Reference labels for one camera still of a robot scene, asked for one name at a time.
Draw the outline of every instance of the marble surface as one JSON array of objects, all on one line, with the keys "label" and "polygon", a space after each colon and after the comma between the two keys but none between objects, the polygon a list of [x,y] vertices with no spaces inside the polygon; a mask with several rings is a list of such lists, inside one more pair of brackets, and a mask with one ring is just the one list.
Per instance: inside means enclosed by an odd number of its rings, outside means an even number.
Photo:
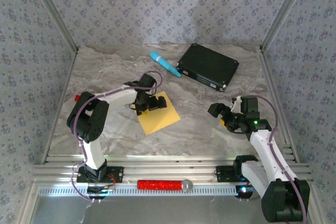
[{"label": "marble surface", "polygon": [[[138,80],[142,73],[157,70],[165,91],[181,120],[146,136],[134,111],[128,106],[112,111],[100,136],[105,154],[110,155],[243,155],[255,154],[245,135],[232,134],[219,119],[207,113],[210,104],[230,104],[232,97],[259,94],[268,97],[266,82],[255,46],[206,46],[240,62],[225,92],[217,92],[186,76],[177,78],[154,62],[149,53],[158,51],[175,65],[189,45],[123,45],[110,49],[81,47],[72,71],[66,97],[56,125],[49,154],[79,154],[76,139],[66,126],[75,105],[74,97],[83,91],[105,92],[124,82]],[[270,107],[260,103],[262,118],[274,125]]]}]

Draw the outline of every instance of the patterned wallpaper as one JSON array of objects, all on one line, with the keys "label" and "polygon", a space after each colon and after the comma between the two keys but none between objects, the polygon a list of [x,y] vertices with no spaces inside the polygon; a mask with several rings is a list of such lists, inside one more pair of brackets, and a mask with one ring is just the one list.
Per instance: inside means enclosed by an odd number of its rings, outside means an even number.
[{"label": "patterned wallpaper", "polygon": [[336,223],[336,0],[297,0],[266,57],[297,149]]},{"label": "patterned wallpaper", "polygon": [[72,55],[40,0],[0,5],[0,223],[13,223]]},{"label": "patterned wallpaper", "polygon": [[283,0],[54,0],[77,45],[261,44]]}]

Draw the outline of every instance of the black box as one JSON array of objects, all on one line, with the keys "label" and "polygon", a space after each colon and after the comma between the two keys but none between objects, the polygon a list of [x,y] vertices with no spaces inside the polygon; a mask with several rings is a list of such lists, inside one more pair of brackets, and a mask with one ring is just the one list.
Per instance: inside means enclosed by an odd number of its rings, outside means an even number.
[{"label": "black box", "polygon": [[224,91],[238,68],[239,62],[205,48],[191,44],[187,52],[178,61],[176,68],[217,91]]}]

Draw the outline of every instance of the yellow square pad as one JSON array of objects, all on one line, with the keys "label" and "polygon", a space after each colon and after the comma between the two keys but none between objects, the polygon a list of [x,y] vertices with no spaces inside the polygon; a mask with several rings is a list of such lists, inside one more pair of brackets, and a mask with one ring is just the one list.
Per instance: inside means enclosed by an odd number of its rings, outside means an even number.
[{"label": "yellow square pad", "polygon": [[168,125],[171,125],[181,118],[176,112],[173,104],[169,100],[166,92],[160,92],[156,97],[164,97],[167,103],[167,108],[145,111],[138,116],[139,122],[146,135],[158,131]]}]

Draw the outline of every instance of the blue marker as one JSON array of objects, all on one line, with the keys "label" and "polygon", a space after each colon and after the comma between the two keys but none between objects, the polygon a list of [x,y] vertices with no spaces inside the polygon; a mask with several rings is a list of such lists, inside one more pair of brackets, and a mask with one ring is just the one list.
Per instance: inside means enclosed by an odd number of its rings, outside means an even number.
[{"label": "blue marker", "polygon": [[176,75],[177,77],[181,77],[181,74],[178,72],[176,68],[170,65],[165,59],[163,59],[158,52],[151,51],[150,56],[153,60],[160,63],[165,69],[167,69],[170,73]]}]

